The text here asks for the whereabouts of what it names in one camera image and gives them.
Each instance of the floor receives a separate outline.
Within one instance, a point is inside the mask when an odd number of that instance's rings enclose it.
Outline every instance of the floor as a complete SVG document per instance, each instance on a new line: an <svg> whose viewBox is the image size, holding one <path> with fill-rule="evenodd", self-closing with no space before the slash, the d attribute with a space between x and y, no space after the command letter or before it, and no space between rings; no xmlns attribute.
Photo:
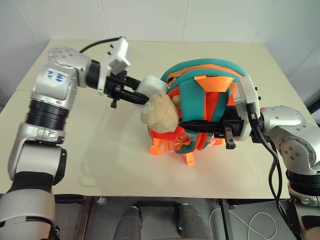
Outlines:
<svg viewBox="0 0 320 240"><path fill-rule="evenodd" d="M112 240L117 224L122 213L137 201L158 200L176 201L192 205L202 216L205 223L209 224L209 216L213 209L219 208L214 199L203 198L146 198L146 197L108 197L105 205L94 203L87 229L85 240ZM76 239L80 216L83 206L81 204L57 204L56 222L61 229L61 240ZM272 240L293 240L295 239L288 227L278 214L273 201L237 205L230 209L245 223L257 212L270 214L276 223L277 233ZM141 207L143 240L179 238L176 231L175 213L173 207ZM233 239L246 240L248 227L240 222L233 215L230 216ZM213 239L225 240L225 232L221 216L221 210L216 210L212 215L210 226ZM273 235L275 227L273 221L266 215L258 215L251 227L266 238ZM250 232L250 240L261 240L262 237Z"/></svg>

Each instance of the table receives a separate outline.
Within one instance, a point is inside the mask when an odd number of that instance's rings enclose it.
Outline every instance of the table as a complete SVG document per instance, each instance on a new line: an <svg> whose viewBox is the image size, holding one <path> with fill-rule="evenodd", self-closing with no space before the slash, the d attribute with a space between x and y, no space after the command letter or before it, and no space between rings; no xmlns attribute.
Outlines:
<svg viewBox="0 0 320 240"><path fill-rule="evenodd" d="M80 50L88 40L52 40L17 87L0 114L0 193L11 181L7 162L18 125L28 112L35 76L47 62L53 46ZM130 42L131 66L128 75L142 79L160 77L176 63L196 58L220 58L234 62L249 74L262 97L261 107L288 105L316 124L264 44ZM108 45L102 44L85 53L102 61ZM140 122L139 110L121 100L117 109L111 99L89 88L79 88L66 124L67 166L64 179L53 187L55 194L88 196L195 197L224 199L270 199L268 172L271 155L261 144L236 142L236 149L207 147L195 152L196 164L187 166L182 156L167 153L153 156L147 127ZM287 198L283 169L282 198Z"/></svg>

